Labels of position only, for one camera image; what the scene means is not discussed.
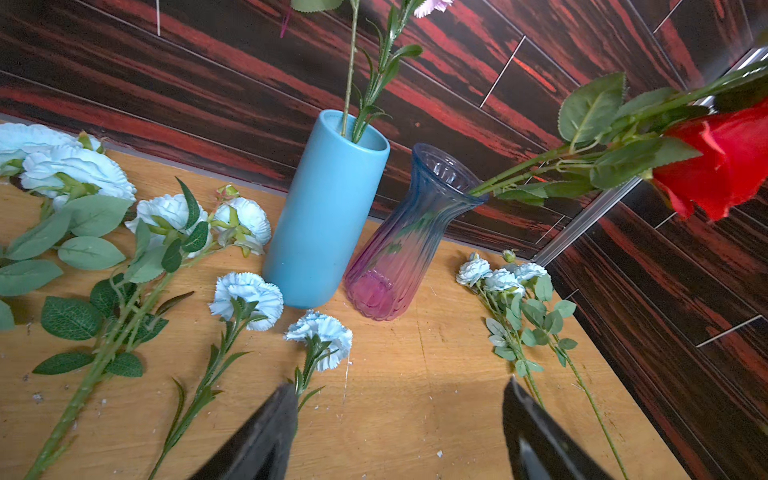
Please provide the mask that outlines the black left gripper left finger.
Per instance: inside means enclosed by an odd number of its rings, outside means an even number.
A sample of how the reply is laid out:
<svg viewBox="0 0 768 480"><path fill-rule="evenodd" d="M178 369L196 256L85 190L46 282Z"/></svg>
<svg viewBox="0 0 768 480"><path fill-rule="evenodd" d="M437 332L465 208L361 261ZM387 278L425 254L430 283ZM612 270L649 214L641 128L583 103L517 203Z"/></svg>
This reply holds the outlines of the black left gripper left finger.
<svg viewBox="0 0 768 480"><path fill-rule="evenodd" d="M283 384L191 479L284 479L298 426L298 400Z"/></svg>

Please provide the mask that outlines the white rose spray stem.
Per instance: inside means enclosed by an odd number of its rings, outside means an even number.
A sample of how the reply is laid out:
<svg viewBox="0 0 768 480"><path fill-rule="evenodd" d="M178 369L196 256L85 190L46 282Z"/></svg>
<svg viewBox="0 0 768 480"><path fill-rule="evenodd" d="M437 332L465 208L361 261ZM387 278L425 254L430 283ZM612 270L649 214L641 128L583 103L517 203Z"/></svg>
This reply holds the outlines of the white rose spray stem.
<svg viewBox="0 0 768 480"><path fill-rule="evenodd" d="M555 290L546 268L529 262L512 268L494 269L487 260L473 252L459 267L455 280L477 296L490 313L485 325L490 333L493 353L509 362L512 371L524 380L539 403L543 402L543 398L534 375L544 368L527 355L528 349L547 347L562 367L572 371L577 386L589 401L622 476L628 478L597 402L570 356L578 342L562 335L565 319L575 313L576 304L569 300L554 300Z"/></svg>

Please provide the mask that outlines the teal ceramic vase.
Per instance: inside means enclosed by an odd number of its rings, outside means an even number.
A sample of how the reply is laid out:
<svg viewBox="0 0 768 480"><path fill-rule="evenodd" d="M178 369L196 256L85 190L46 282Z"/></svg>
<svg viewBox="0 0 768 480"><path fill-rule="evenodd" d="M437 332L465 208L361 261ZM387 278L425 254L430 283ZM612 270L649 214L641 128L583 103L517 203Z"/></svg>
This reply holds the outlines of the teal ceramic vase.
<svg viewBox="0 0 768 480"><path fill-rule="evenodd" d="M316 308L335 294L390 155L374 127L354 143L342 136L341 124L338 110L318 115L262 268L292 308Z"/></svg>

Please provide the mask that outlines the blue carnation flower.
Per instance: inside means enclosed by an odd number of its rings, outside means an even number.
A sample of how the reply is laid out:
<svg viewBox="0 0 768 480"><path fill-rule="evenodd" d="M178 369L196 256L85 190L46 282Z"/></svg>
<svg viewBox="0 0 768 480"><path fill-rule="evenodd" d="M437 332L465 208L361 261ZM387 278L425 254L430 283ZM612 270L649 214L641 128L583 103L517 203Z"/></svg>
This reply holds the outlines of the blue carnation flower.
<svg viewBox="0 0 768 480"><path fill-rule="evenodd" d="M179 442L196 416L220 391L217 382L235 360L244 354L231 351L238 336L250 329L266 331L282 316L284 300L280 289L252 272L231 272L217 279L211 314L223 323L218 344L210 347L209 360L194 394L176 382L177 408L150 478L154 478L168 453Z"/></svg>
<svg viewBox="0 0 768 480"><path fill-rule="evenodd" d="M353 333L338 319L308 310L284 334L286 341L301 343L305 349L302 367L296 367L291 383L299 401L298 410L322 390L309 390L314 373L337 368L352 348Z"/></svg>

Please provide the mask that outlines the small blue flower sprig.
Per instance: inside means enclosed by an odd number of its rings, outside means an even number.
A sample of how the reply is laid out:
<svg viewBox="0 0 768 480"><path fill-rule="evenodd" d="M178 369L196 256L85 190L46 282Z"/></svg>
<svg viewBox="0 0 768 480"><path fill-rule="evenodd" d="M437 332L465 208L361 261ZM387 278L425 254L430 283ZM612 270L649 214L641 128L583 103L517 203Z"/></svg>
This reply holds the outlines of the small blue flower sprig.
<svg viewBox="0 0 768 480"><path fill-rule="evenodd" d="M233 186L212 212L188 187L138 200L136 187L95 137L38 124L1 127L1 175L41 199L38 223L1 250L1 295L20 297L61 277L65 267L102 271L86 300L49 296L41 325L78 348L35 368L85 375L27 477L37 479L65 451L64 439L96 388L144 373L139 346L157 337L178 297L164 293L176 274L231 247L260 255L271 238L266 213Z"/></svg>

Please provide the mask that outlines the pink carnation flower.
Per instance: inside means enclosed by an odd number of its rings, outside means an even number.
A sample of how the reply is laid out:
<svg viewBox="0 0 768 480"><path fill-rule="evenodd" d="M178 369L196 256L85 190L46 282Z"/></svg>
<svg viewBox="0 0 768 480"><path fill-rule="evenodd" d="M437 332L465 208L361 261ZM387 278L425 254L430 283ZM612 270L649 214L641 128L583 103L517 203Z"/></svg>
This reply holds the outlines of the pink carnation flower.
<svg viewBox="0 0 768 480"><path fill-rule="evenodd" d="M370 22L377 32L378 59L373 60L367 51L362 51L369 68L369 81L364 92L352 85L359 105L358 115L352 127L350 138L352 142L358 143L374 120L387 116L376 102L398 75L401 61L407 58L418 58L423 53L423 47L419 44L407 44L393 51L396 40L401 36L410 19L421 19L434 11L445 12L452 5L451 0L403 1L400 6L390 7L384 30L380 30L375 23Z"/></svg>

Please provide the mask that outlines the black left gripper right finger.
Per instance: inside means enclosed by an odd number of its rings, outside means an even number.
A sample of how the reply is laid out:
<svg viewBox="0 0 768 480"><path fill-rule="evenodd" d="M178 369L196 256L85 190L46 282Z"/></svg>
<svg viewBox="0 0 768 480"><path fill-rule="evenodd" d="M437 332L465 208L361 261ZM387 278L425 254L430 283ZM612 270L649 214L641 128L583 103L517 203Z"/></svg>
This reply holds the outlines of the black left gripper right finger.
<svg viewBox="0 0 768 480"><path fill-rule="evenodd" d="M515 378L511 378L505 387L502 413L515 479L611 478Z"/></svg>

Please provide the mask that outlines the blue pink glass vase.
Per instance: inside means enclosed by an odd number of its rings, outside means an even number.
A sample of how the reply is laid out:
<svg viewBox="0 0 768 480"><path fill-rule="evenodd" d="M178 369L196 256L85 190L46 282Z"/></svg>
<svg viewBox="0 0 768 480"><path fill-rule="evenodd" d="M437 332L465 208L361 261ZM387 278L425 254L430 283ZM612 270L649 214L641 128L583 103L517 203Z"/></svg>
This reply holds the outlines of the blue pink glass vase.
<svg viewBox="0 0 768 480"><path fill-rule="evenodd" d="M351 262L343 286L363 316L389 321L413 300L456 217L484 204L473 196L481 181L459 160L425 143L412 149L411 180L404 200Z"/></svg>

